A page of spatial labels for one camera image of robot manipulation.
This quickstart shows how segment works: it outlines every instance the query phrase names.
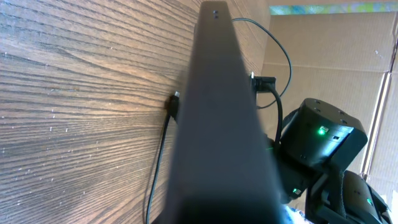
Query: wooden table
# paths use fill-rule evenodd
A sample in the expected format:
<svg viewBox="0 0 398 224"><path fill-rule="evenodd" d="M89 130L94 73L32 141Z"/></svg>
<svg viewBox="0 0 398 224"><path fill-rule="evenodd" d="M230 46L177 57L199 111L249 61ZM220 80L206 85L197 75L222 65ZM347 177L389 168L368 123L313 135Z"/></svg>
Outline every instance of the wooden table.
<svg viewBox="0 0 398 224"><path fill-rule="evenodd" d="M265 0L228 4L232 17L268 25ZM182 89L199 7L0 3L0 223L142 223L164 101ZM236 30L246 68L260 74L265 34L244 22ZM172 122L152 219L175 129Z"/></svg>

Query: brown wood plank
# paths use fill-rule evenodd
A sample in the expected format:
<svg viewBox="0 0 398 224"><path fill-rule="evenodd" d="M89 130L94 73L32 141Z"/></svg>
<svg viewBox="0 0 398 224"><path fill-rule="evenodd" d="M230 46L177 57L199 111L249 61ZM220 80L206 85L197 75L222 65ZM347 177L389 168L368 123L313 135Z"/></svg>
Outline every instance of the brown wood plank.
<svg viewBox="0 0 398 224"><path fill-rule="evenodd" d="M228 1L268 26L265 1ZM0 223L142 223L168 95L188 70L200 1L0 3ZM236 24L248 70L266 36ZM171 122L152 206L167 186Z"/></svg>

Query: wood grain surface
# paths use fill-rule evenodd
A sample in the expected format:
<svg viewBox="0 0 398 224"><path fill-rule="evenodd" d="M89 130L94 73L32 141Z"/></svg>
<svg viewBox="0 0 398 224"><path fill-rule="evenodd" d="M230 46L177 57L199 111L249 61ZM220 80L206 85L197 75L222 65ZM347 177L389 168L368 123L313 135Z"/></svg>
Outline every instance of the wood grain surface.
<svg viewBox="0 0 398 224"><path fill-rule="evenodd" d="M265 0L228 1L268 26ZM0 223L142 223L165 116L200 1L0 2ZM266 36L238 22L248 70ZM152 204L161 211L171 122Z"/></svg>

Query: cardboard box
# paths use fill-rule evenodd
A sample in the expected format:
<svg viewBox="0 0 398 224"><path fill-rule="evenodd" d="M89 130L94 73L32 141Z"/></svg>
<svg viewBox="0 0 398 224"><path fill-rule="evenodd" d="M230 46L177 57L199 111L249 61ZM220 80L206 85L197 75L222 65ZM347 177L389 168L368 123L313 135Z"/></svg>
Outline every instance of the cardboard box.
<svg viewBox="0 0 398 224"><path fill-rule="evenodd" d="M394 108L398 100L390 97L398 95L394 74L385 110L378 107L392 63L396 20L395 12L271 16L269 26L293 64L293 79L282 97L284 116L298 108L305 98L318 98L358 118L368 137L377 135L377 141L373 146L365 146L348 169L363 172L367 162L364 158L370 155L368 181L387 197L390 207L393 192L398 190L398 171L394 167L398 163L398 149L394 147L398 144L394 138L398 126ZM288 79L287 60L272 39L267 40L262 75L277 78L278 92L283 90ZM257 104L265 105L273 99L271 94L262 94ZM260 110L259 116L266 133L274 138L276 105ZM377 116L382 117L379 126L375 125ZM369 154L367 148L374 150ZM378 180L389 183L390 187L377 184ZM303 210L304 198L290 205Z"/></svg>

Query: wooden floor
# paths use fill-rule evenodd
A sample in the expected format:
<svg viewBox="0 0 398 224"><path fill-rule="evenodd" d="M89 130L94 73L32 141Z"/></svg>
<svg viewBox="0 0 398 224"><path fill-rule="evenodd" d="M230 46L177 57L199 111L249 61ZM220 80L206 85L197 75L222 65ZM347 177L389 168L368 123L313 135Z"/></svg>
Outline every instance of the wooden floor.
<svg viewBox="0 0 398 224"><path fill-rule="evenodd" d="M265 26L267 4L229 1ZM0 223L142 223L165 99L182 88L200 2L0 2ZM238 22L246 68L265 35ZM170 147L152 206L162 209Z"/></svg>

